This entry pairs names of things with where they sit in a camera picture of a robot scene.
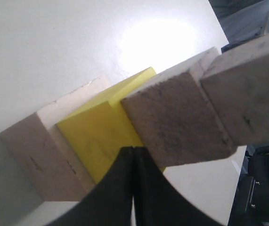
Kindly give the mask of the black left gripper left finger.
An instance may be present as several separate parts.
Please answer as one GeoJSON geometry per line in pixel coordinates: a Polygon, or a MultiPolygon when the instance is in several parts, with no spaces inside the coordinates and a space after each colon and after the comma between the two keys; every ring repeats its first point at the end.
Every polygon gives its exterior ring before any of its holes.
{"type": "Polygon", "coordinates": [[[130,226],[134,148],[120,149],[103,179],[49,226],[130,226]]]}

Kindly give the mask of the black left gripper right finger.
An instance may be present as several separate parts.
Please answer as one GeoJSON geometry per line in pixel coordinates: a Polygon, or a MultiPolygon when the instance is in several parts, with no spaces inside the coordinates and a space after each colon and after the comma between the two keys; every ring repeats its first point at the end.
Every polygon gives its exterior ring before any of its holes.
{"type": "Polygon", "coordinates": [[[138,226],[219,226],[165,178],[145,147],[134,148],[134,206],[138,226]]]}

